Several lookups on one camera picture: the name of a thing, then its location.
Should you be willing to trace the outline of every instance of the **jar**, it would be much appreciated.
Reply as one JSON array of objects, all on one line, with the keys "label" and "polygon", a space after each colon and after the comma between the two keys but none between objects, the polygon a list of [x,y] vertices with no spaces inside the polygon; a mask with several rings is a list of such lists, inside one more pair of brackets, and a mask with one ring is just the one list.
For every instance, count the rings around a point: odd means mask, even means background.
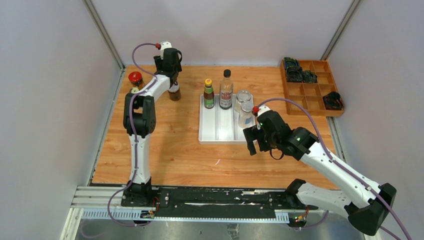
[{"label": "jar", "polygon": [[252,110],[253,103],[251,101],[245,101],[240,107],[240,116],[238,117],[238,126],[242,129],[248,128],[252,123]]},{"label": "jar", "polygon": [[242,103],[244,102],[250,102],[252,100],[252,94],[248,92],[247,90],[240,90],[237,92],[237,95],[235,96],[235,105],[234,105],[234,111],[237,113],[240,113],[240,108],[242,106]]},{"label": "jar", "polygon": [[175,82],[169,89],[169,98],[172,101],[178,101],[181,99],[181,92],[180,92],[180,85],[178,85],[178,82]]},{"label": "jar", "polygon": [[131,84],[138,89],[142,89],[145,87],[145,83],[143,82],[143,76],[141,72],[133,71],[128,75],[128,79]]}]

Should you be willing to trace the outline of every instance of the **bottle label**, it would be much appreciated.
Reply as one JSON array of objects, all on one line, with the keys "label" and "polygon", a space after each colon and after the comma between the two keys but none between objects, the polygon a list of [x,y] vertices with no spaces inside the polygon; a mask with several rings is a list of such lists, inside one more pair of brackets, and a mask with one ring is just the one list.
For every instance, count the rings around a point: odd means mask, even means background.
[{"label": "bottle label", "polygon": [[204,100],[204,106],[206,107],[206,108],[212,108],[213,106],[215,105],[215,102],[214,102],[214,99],[212,98],[212,99],[205,99]]},{"label": "bottle label", "polygon": [[244,121],[244,124],[250,124],[252,121],[252,117],[246,118],[246,120]]},{"label": "bottle label", "polygon": [[219,105],[228,108],[233,103],[233,91],[219,93]]},{"label": "bottle label", "polygon": [[178,85],[178,82],[175,82],[169,89],[168,91],[171,93],[176,93],[178,91],[178,89],[180,89],[180,86]]},{"label": "bottle label", "polygon": [[207,93],[207,94],[210,94],[210,93],[212,93],[214,91],[214,89],[212,88],[212,87],[205,87],[204,88],[204,92],[205,93]]}]

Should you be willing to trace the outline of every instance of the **brown bottle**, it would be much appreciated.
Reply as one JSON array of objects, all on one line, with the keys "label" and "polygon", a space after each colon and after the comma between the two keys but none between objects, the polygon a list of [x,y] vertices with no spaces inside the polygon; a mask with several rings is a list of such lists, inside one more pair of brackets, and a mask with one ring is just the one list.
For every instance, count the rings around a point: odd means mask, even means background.
[{"label": "brown bottle", "polygon": [[172,101],[178,101],[181,99],[181,92],[180,92],[180,85],[178,85],[178,82],[175,82],[169,89],[169,98]]},{"label": "brown bottle", "polygon": [[145,87],[145,83],[143,82],[143,76],[139,71],[131,72],[128,75],[128,79],[135,88],[142,89]]},{"label": "brown bottle", "polygon": [[215,94],[214,89],[212,88],[212,80],[208,78],[204,81],[203,103],[205,108],[211,109],[214,107],[214,97]]}]

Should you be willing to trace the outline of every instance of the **cable connector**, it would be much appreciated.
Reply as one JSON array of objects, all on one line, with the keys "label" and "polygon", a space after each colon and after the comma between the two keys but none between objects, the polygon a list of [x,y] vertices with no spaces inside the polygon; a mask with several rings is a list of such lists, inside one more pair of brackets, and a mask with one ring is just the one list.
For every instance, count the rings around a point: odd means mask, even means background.
[{"label": "cable connector", "polygon": [[254,106],[252,109],[252,114],[257,117],[258,116],[258,112],[259,112],[259,107],[258,106]]}]

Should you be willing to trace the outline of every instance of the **white tray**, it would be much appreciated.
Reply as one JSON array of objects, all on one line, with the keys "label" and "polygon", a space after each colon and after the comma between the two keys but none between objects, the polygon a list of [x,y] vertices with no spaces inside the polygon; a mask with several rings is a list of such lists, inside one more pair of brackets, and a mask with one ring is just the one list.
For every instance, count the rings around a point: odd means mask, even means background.
[{"label": "white tray", "polygon": [[[239,127],[239,113],[234,111],[236,95],[232,95],[230,109],[220,108],[220,96],[215,94],[215,106],[207,109],[203,103],[203,94],[200,95],[200,121],[199,143],[200,144],[246,144],[243,128]],[[252,116],[250,126],[255,125],[255,117]]]}]

